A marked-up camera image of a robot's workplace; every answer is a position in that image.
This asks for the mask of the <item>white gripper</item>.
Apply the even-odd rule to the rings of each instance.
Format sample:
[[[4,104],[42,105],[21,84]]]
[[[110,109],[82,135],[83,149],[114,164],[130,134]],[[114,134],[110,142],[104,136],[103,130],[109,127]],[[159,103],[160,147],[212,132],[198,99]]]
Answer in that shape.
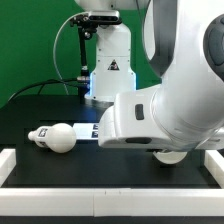
[[[114,105],[102,115],[98,144],[103,148],[168,149],[172,140],[154,120],[155,89],[116,95]]]

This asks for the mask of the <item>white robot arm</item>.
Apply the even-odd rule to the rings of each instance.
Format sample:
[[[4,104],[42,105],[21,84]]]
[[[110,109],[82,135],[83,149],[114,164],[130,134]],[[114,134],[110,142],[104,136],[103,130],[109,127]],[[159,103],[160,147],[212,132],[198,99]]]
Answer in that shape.
[[[224,0],[75,0],[97,28],[85,98],[106,103],[104,148],[224,148]],[[143,9],[142,43],[160,83],[139,89],[122,10]]]

